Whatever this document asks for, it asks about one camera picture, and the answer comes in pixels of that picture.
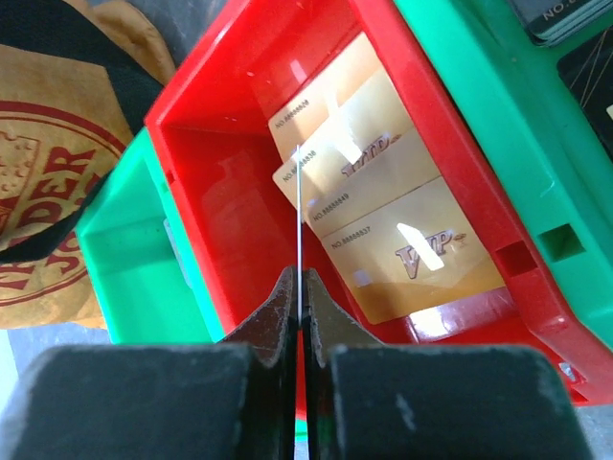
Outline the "gold credit card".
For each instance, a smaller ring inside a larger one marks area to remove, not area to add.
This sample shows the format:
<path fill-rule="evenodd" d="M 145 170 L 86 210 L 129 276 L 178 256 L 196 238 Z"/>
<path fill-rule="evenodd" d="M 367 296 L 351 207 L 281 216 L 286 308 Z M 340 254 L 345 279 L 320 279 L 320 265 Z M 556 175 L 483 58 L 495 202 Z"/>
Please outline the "gold credit card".
<path fill-rule="evenodd" d="M 297 323 L 298 329 L 302 329 L 303 323 L 303 211 L 302 211 L 302 161 L 301 146 L 297 146 L 296 160 L 296 201 L 297 201 Z"/>

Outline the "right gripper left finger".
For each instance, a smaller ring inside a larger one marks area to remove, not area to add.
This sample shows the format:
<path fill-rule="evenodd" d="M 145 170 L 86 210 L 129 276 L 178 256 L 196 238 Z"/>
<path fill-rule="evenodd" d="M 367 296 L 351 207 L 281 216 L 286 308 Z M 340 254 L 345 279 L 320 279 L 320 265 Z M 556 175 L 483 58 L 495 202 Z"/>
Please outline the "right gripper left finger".
<path fill-rule="evenodd" d="M 290 459 L 295 267 L 222 341 L 68 345 L 27 368 L 1 417 L 5 459 Z"/>

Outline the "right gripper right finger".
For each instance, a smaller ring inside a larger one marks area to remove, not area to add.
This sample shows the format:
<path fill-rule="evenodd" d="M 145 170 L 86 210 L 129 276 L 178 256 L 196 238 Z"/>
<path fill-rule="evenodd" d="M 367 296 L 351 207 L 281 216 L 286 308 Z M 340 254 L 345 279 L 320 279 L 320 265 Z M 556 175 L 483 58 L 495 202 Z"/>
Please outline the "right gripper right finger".
<path fill-rule="evenodd" d="M 589 459 L 566 389 L 536 349 L 390 345 L 303 275 L 313 459 Z"/>

